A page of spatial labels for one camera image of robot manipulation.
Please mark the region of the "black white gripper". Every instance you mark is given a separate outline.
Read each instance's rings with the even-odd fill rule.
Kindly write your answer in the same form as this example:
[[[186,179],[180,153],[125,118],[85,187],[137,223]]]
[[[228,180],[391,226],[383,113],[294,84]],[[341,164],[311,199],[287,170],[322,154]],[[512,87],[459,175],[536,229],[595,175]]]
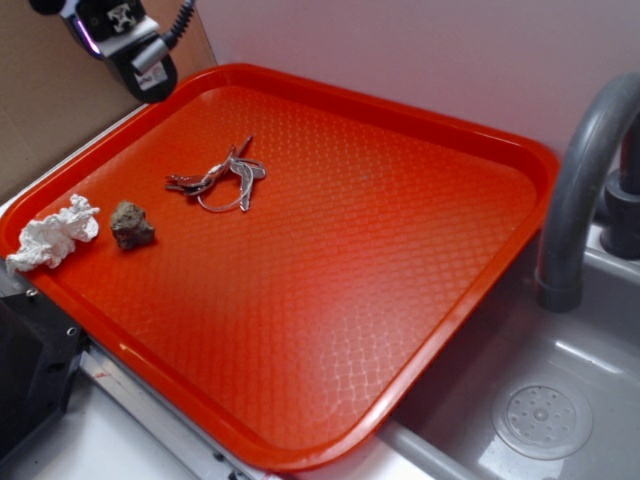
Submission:
[[[178,24],[162,33],[143,3],[114,1],[31,1],[35,12],[60,16],[75,40],[105,62],[140,102],[166,100],[178,81],[171,50],[178,43]]]

